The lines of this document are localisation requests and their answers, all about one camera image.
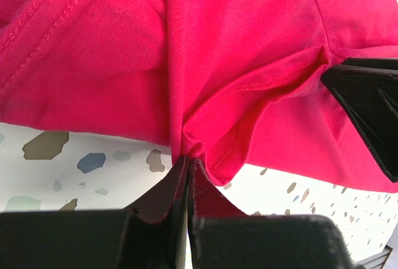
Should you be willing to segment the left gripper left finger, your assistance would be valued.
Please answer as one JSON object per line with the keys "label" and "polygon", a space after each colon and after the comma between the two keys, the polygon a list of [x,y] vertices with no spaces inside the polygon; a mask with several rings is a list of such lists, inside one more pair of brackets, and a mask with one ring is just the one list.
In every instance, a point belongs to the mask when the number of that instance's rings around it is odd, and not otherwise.
{"label": "left gripper left finger", "polygon": [[2,268],[183,268],[187,173],[167,175],[122,209],[4,212]]}

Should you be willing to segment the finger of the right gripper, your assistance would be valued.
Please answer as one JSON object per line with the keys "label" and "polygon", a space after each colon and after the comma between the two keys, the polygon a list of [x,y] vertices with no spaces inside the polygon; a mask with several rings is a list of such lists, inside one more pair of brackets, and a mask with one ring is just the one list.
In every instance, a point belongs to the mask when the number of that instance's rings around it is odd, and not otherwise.
{"label": "finger of the right gripper", "polygon": [[348,58],[321,82],[338,101],[383,174],[397,182],[397,59]]}

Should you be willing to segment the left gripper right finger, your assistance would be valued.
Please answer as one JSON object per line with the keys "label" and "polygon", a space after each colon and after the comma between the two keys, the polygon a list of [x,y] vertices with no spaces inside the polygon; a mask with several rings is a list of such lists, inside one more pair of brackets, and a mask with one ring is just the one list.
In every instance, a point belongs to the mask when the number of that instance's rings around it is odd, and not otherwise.
{"label": "left gripper right finger", "polygon": [[249,216],[218,191],[201,160],[190,164],[188,234],[194,268],[352,268],[325,216]]}

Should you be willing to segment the pink t shirt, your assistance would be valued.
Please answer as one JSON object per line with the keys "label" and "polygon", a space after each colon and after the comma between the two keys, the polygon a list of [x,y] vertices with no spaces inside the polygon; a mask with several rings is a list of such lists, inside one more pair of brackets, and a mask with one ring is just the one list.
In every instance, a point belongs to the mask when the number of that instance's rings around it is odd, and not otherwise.
{"label": "pink t shirt", "polygon": [[1,0],[1,121],[395,193],[321,75],[397,56],[397,0]]}

